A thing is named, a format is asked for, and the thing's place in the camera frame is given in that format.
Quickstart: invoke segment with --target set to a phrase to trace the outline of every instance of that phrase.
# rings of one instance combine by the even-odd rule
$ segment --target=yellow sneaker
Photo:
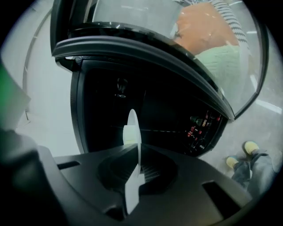
[[[244,150],[251,155],[253,151],[258,150],[258,145],[253,141],[246,141],[244,143]]]
[[[231,167],[232,169],[234,168],[234,165],[236,163],[238,163],[239,161],[237,160],[237,157],[236,156],[229,156],[227,157],[226,159],[226,164]]]

